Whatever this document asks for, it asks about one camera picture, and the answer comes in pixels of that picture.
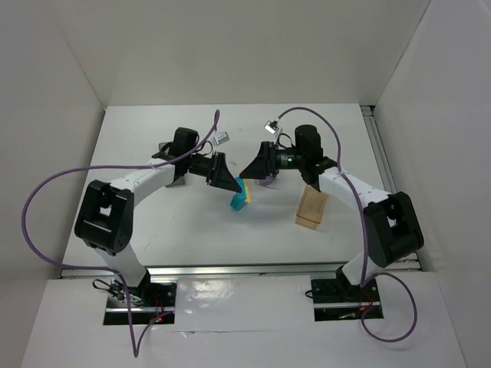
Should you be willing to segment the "teal lego figure piece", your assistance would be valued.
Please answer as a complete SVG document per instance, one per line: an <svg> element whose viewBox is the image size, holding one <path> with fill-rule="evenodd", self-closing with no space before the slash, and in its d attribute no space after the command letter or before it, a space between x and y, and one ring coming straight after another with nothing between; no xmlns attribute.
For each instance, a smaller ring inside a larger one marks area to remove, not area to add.
<svg viewBox="0 0 491 368"><path fill-rule="evenodd" d="M248 204L248 199L246 194L244 193L236 193L230 202L231 208L235 211L238 212L241 209L243 209L246 205Z"/></svg>

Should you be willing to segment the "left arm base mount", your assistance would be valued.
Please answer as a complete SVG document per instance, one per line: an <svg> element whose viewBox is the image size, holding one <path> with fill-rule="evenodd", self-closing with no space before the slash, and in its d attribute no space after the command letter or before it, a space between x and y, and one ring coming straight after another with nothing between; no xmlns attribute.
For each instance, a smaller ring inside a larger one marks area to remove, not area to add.
<svg viewBox="0 0 491 368"><path fill-rule="evenodd" d="M92 281L92 286L99 291L107 292L103 325L128 325L128 303L122 284L116 280L111 280L108 283L102 279L95 279ZM155 287L155 291L151 291L150 296L144 299L130 294L133 323L136 325L145 325L152 319L155 319L155 324L174 324L176 283L156 283L153 286Z"/></svg>

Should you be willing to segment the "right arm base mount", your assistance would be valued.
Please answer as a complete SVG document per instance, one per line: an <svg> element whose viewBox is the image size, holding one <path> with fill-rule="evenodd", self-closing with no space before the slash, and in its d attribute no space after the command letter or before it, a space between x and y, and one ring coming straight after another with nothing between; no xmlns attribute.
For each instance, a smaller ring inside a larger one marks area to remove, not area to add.
<svg viewBox="0 0 491 368"><path fill-rule="evenodd" d="M312 279L305 296L313 302L316 322L360 320L363 314L367 319L384 318L376 281L342 291L335 279Z"/></svg>

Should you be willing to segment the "teal lego brick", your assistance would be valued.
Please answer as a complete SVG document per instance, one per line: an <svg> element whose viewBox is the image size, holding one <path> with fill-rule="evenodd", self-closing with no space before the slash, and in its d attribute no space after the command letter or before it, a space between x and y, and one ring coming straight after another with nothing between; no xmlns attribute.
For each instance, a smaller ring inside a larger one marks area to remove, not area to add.
<svg viewBox="0 0 491 368"><path fill-rule="evenodd" d="M248 190L246 181L244 179L236 177L236 182L241 189L239 192L236 193L236 196L238 196L239 198L246 199L249 195L249 190Z"/></svg>

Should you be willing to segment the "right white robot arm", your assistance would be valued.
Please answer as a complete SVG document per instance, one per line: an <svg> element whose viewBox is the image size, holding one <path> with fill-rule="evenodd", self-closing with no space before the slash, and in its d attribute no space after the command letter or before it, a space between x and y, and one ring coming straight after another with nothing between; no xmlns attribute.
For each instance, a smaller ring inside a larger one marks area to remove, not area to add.
<svg viewBox="0 0 491 368"><path fill-rule="evenodd" d="M336 271L341 288L363 286L388 265L423 247L423 233L409 195L376 189L339 168L338 162L324 155L315 126L298 126L289 148L263 141L256 158L239 176L263 180L287 169L298 170L307 185L361 216L363 250Z"/></svg>

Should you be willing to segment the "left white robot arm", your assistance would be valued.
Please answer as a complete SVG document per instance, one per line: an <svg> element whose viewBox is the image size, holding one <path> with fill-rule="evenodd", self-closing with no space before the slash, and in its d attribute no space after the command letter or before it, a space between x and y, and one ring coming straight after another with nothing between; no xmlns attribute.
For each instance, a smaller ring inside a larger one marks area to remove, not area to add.
<svg viewBox="0 0 491 368"><path fill-rule="evenodd" d="M226 165L224 153L211 157L193 153L171 163L197 148L199 134L180 127L173 141L152 156L149 169L133 171L111 182L94 180L86 188L75 222L74 233L94 249L106 265L116 270L116 285L127 282L130 295L142 303L152 303L163 292L150 280L150 272L138 261L130 245L133 234L133 211L146 197L169 186L187 173L202 176L209 186L242 193Z"/></svg>

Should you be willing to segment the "yellow lego plate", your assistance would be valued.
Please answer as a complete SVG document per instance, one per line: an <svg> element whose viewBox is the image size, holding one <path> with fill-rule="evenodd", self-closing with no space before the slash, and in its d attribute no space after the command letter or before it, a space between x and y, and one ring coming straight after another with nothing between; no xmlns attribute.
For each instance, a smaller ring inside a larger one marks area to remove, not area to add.
<svg viewBox="0 0 491 368"><path fill-rule="evenodd" d="M245 189L245 202L250 203L252 201L252 197L250 193L249 182L247 180L244 180L244 189Z"/></svg>

